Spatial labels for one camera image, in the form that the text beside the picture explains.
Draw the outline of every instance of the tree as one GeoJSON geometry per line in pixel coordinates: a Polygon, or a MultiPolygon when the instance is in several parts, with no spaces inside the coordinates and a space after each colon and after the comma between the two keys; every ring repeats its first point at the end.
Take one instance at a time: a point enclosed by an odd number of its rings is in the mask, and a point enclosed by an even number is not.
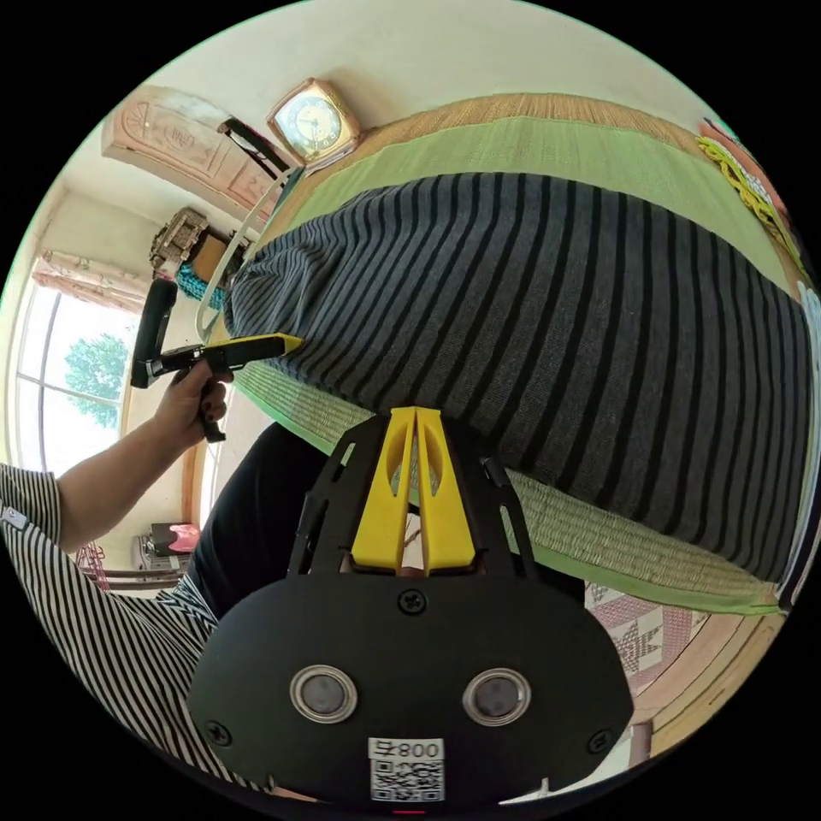
{"type": "MultiPolygon", "coordinates": [[[[79,393],[116,401],[122,391],[127,360],[125,343],[112,334],[101,334],[95,340],[78,340],[66,355],[66,385],[79,393]]],[[[115,405],[80,396],[71,397],[71,403],[80,413],[93,416],[104,428],[116,427],[115,405]]]]}

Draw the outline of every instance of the green mat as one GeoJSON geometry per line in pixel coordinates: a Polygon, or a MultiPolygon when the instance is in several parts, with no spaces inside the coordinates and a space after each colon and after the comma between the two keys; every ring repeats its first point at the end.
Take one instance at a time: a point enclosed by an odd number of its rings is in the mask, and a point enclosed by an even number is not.
{"type": "MultiPolygon", "coordinates": [[[[787,287],[760,225],[715,168],[644,134],[589,123],[515,117],[391,145],[323,182],[289,228],[336,210],[363,191],[466,171],[553,174],[633,194],[723,237],[774,284],[787,287]]],[[[236,385],[278,423],[326,453],[369,416],[261,363],[240,371],[236,385]]],[[[660,604],[742,615],[778,612],[771,585],[721,558],[523,475],[511,479],[541,564],[660,604]]]]}

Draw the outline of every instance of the screw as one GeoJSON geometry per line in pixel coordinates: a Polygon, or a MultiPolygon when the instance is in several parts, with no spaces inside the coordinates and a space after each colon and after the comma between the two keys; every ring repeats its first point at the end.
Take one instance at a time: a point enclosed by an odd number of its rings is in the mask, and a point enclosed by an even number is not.
{"type": "Polygon", "coordinates": [[[598,755],[603,753],[613,741],[613,734],[608,729],[600,729],[593,734],[588,741],[588,752],[598,755]]]}
{"type": "Polygon", "coordinates": [[[408,616],[418,616],[426,606],[427,601],[418,590],[405,590],[399,594],[399,609],[408,616]]]}
{"type": "Polygon", "coordinates": [[[207,722],[205,732],[213,744],[216,744],[218,747],[230,747],[231,734],[219,722],[207,722]]]}

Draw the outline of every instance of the curtain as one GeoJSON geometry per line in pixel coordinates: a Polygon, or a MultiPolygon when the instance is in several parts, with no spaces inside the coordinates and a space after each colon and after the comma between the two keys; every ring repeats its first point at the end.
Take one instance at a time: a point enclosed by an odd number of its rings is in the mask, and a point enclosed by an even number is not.
{"type": "Polygon", "coordinates": [[[151,278],[116,265],[60,251],[41,251],[32,278],[38,285],[82,302],[140,314],[151,278]]]}

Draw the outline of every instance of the gray striped cushion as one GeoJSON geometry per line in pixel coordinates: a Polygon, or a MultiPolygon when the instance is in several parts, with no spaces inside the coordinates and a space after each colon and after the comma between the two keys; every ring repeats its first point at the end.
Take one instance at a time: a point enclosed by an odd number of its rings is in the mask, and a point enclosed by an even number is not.
{"type": "Polygon", "coordinates": [[[535,174],[370,191],[266,245],[230,334],[370,411],[441,408],[514,470],[775,581],[808,436],[800,306],[716,235],[535,174]]]}

